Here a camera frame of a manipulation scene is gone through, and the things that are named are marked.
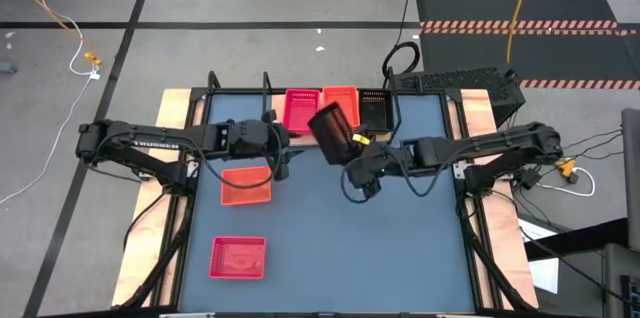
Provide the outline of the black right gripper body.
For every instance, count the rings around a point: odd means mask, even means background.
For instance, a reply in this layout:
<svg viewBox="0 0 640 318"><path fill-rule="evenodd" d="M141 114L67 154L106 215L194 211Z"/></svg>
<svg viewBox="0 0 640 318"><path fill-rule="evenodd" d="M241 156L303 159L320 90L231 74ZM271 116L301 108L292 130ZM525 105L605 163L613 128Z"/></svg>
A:
<svg viewBox="0 0 640 318"><path fill-rule="evenodd" d="M387 144L372 144L360 156L367 158L347 168L347 177L351 183L367 183L385 175L401 176L402 171L407 168L405 152Z"/></svg>

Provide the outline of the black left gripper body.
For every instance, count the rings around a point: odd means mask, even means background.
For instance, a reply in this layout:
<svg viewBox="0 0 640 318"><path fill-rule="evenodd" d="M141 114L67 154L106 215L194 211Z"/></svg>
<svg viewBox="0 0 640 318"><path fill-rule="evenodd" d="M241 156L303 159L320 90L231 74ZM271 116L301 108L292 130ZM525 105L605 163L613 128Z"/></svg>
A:
<svg viewBox="0 0 640 318"><path fill-rule="evenodd" d="M290 134L280 123L243 120L232 125L232 158L256 158L267 155L290 160Z"/></svg>

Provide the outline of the red plastic mesh basket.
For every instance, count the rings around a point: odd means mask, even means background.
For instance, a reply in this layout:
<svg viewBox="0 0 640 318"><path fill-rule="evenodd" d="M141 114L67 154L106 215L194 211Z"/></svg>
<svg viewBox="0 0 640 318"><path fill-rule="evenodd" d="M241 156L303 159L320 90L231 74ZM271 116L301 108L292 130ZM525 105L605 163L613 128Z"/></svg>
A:
<svg viewBox="0 0 640 318"><path fill-rule="evenodd" d="M261 280L267 242L259 236L217 236L212 242L209 277L225 280Z"/></svg>
<svg viewBox="0 0 640 318"><path fill-rule="evenodd" d="M300 135L310 134L308 122L318 111L319 101L319 90L287 89L283 125L290 132Z"/></svg>

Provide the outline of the black plastic mesh basket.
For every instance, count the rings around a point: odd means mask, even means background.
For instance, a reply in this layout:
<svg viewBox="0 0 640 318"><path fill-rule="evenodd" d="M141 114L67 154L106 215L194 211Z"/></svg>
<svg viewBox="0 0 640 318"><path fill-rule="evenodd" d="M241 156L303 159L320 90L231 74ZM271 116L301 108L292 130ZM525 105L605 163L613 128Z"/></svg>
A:
<svg viewBox="0 0 640 318"><path fill-rule="evenodd" d="M384 89L360 89L359 113L360 124L370 132L391 132L394 128L391 92Z"/></svg>
<svg viewBox="0 0 640 318"><path fill-rule="evenodd" d="M360 155L352 126L336 102L316 112L308 127L329 165L346 165Z"/></svg>

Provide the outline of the orange plastic mesh basket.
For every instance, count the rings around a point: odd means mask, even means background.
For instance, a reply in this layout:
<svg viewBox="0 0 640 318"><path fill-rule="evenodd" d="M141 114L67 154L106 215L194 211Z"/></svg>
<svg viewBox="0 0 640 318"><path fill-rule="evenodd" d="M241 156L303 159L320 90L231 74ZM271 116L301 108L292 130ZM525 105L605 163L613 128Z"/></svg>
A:
<svg viewBox="0 0 640 318"><path fill-rule="evenodd" d="M266 180L271 170L268 166L254 166L226 169L222 177L235 185L254 185ZM267 203L271 200L271 182L250 189L239 189L225 183L220 188L220 203L222 206L238 206Z"/></svg>
<svg viewBox="0 0 640 318"><path fill-rule="evenodd" d="M325 105L337 103L353 128L360 125L358 90L355 86L326 86L322 89Z"/></svg>

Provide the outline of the wooden table side plank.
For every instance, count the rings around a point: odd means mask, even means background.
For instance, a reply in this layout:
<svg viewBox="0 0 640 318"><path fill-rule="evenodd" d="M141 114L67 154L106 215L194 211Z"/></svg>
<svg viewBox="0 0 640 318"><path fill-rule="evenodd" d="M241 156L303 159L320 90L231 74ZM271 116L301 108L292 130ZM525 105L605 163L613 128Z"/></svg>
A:
<svg viewBox="0 0 640 318"><path fill-rule="evenodd" d="M167 89L164 91L156 124L160 127L182 128L189 121L189 89ZM160 184L151 179L139 188L135 214L144 208L149 211L138 221L127 235L113 305L120 305L129 299L143 283L161 255L163 239L171 239L177 233L184 217L187 199L173 199L161 196Z"/></svg>
<svg viewBox="0 0 640 318"><path fill-rule="evenodd" d="M470 136L497 130L486 90L462 90L462 106ZM496 265L521 297L537 308L532 275L527 261L516 206L507 181L498 180L490 195L482 199L491 251Z"/></svg>

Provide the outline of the black floor mat striped edge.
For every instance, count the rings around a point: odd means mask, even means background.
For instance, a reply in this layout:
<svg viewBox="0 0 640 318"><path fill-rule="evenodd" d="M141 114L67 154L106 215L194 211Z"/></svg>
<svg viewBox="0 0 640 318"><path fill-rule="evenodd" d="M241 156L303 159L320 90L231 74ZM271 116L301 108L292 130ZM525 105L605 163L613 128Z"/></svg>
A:
<svg viewBox="0 0 640 318"><path fill-rule="evenodd" d="M607 0L417 0L419 20L449 27L491 24L519 29L615 29Z"/></svg>
<svg viewBox="0 0 640 318"><path fill-rule="evenodd" d="M427 70L512 68L520 86L538 89L640 90L636 30L426 29L420 35Z"/></svg>

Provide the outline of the black power adapter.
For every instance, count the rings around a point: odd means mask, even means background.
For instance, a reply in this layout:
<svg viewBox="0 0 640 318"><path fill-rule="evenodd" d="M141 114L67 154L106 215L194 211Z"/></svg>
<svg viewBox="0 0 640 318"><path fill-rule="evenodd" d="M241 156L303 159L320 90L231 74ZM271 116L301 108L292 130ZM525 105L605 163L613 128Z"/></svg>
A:
<svg viewBox="0 0 640 318"><path fill-rule="evenodd" d="M536 186L541 179L541 175L533 168L524 169L519 178L519 186L530 190Z"/></svg>

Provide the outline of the yellow power plug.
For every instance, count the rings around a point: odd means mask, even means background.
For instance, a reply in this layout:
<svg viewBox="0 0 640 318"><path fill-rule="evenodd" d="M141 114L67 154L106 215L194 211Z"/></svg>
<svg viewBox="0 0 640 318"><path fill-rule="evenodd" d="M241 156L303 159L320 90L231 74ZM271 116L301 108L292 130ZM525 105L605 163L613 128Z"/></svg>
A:
<svg viewBox="0 0 640 318"><path fill-rule="evenodd" d="M555 163L555 168L567 183L575 184L579 180L578 174L575 172L576 161L574 159L557 161Z"/></svg>

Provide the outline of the white paper sheet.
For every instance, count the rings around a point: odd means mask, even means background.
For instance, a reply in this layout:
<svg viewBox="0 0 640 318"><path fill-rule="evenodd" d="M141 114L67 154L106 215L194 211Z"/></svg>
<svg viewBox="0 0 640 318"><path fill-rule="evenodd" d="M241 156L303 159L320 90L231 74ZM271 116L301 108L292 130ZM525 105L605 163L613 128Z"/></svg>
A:
<svg viewBox="0 0 640 318"><path fill-rule="evenodd" d="M526 220L518 219L518 221L525 243L528 243L531 239L537 240L555 235L555 232ZM536 288L552 294L558 293L559 260L557 258L530 261L529 268Z"/></svg>

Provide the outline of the black slanted bar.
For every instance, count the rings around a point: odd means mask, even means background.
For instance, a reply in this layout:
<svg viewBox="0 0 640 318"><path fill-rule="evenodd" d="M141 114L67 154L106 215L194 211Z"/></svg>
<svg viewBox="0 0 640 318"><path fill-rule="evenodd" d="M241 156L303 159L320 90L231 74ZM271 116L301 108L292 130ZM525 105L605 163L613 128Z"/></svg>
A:
<svg viewBox="0 0 640 318"><path fill-rule="evenodd" d="M629 232L627 218L560 232L544 238L530 238L524 244L524 247L528 260L537 261L552 258L553 253L564 257L577 253L598 251L607 244L618 244L625 248L635 245L635 241Z"/></svg>

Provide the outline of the black aluminium rig frame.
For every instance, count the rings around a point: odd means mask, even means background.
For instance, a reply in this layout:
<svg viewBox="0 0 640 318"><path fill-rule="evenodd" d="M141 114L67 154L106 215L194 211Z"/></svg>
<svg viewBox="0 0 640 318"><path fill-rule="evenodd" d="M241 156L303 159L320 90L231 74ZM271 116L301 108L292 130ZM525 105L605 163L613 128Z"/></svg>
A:
<svg viewBox="0 0 640 318"><path fill-rule="evenodd" d="M260 99L260 103L264 103L263 88L189 88L191 91L189 98L189 111L186 124L198 123L204 118L213 114L211 104L215 101L219 95L228 96L255 96ZM462 106L462 90L455 90L454 92L443 90L428 90L424 92L407 92L400 91L398 95L402 96L414 96L424 100L428 95L437 96L441 107L439 109L439 116L443 120L443 126L448 129L448 133L457 138L469 135L466 127L465 115ZM474 207L477 209L476 215L471 218L471 226L474 231L481 235L481 241L485 245L488 253L493 257L491 251L491 244L489 242L488 230L486 226L485 213L483 210L483 203L471 203L467 204L468 207ZM144 208L141 214L142 217L149 211L148 208ZM163 247L161 249L161 255L166 250L171 240L167 237L163 239ZM186 250L181 248L178 250L176 256L171 258L162 276L158 279L157 284L152 289L150 295L145 298L143 305L145 307L151 306L168 306L173 304L178 299L179 286L178 284L182 279L182 269L180 267L182 261L186 258Z"/></svg>

